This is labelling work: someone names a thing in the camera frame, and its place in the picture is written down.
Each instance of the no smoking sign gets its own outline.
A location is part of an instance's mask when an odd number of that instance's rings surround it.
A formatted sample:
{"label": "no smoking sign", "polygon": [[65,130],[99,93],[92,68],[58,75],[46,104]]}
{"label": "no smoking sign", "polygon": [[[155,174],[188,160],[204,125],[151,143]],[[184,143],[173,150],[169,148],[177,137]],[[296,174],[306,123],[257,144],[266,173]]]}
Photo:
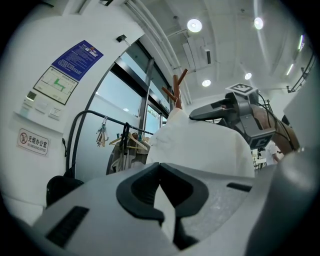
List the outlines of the no smoking sign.
{"label": "no smoking sign", "polygon": [[20,134],[20,142],[21,142],[22,144],[26,144],[27,141],[28,141],[28,136],[27,136],[27,134],[26,134],[25,132],[21,133],[21,134]]}
{"label": "no smoking sign", "polygon": [[47,156],[50,140],[29,130],[21,128],[18,134],[17,145],[25,150]]}

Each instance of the blue sign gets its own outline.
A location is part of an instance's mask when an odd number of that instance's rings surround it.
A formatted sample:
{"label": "blue sign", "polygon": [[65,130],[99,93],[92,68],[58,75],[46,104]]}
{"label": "blue sign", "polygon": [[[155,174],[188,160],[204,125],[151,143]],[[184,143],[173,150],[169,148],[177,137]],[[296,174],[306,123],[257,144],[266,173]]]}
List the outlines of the blue sign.
{"label": "blue sign", "polygon": [[80,81],[102,56],[100,51],[83,40],[56,59],[52,66]]}

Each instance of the wooden stick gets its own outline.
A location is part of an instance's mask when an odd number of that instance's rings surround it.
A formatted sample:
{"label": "wooden stick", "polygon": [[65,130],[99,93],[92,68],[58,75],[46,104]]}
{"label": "wooden stick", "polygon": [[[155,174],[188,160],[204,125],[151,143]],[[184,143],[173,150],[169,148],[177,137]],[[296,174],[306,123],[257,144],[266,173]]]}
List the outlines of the wooden stick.
{"label": "wooden stick", "polygon": [[161,88],[174,102],[177,101],[177,97],[175,97],[166,87]]}
{"label": "wooden stick", "polygon": [[173,75],[173,90],[174,90],[174,96],[176,96],[177,98],[175,102],[175,107],[182,110],[180,87],[178,82],[178,76],[176,74]]}
{"label": "wooden stick", "polygon": [[181,74],[181,76],[180,76],[180,78],[179,78],[179,80],[178,80],[178,85],[180,85],[181,84],[181,82],[182,82],[182,80],[185,78],[185,76],[186,76],[186,74],[187,74],[187,72],[188,72],[188,69],[184,69],[184,71],[182,72],[182,74]]}

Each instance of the light switch panel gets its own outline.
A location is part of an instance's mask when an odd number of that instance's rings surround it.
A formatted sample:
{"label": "light switch panel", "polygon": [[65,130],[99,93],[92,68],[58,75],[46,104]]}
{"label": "light switch panel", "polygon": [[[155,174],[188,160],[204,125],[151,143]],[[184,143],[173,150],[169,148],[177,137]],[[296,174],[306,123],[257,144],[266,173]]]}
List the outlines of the light switch panel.
{"label": "light switch panel", "polygon": [[23,100],[23,104],[26,104],[26,105],[29,106],[30,108],[33,108],[33,106],[34,106],[34,101],[26,97],[26,98]]}
{"label": "light switch panel", "polygon": [[59,120],[61,114],[62,114],[62,110],[54,106],[54,107],[50,110],[49,117],[51,117],[51,118],[53,118],[53,119],[56,119],[56,120]]}
{"label": "light switch panel", "polygon": [[48,108],[48,103],[45,101],[36,101],[35,102],[35,109],[38,110],[41,113],[46,113]]}

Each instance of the floor plan sign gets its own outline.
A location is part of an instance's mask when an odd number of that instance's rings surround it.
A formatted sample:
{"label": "floor plan sign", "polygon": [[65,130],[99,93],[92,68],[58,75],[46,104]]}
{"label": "floor plan sign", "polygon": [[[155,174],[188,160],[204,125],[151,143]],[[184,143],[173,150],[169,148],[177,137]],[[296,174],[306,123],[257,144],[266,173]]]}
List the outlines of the floor plan sign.
{"label": "floor plan sign", "polygon": [[51,66],[33,88],[65,105],[77,85],[76,80]]}

